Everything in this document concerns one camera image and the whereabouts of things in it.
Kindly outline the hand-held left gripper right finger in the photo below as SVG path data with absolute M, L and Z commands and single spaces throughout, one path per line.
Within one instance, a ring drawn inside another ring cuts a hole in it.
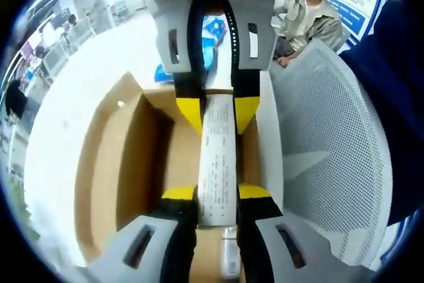
M 342 282 L 343 264 L 326 238 L 283 214 L 263 188 L 238 188 L 238 234 L 247 282 Z

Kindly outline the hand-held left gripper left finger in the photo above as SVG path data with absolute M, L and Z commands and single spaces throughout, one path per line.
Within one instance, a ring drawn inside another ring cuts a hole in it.
M 119 230 L 86 267 L 90 282 L 188 282 L 196 246 L 197 188 L 170 188 L 158 208 Z

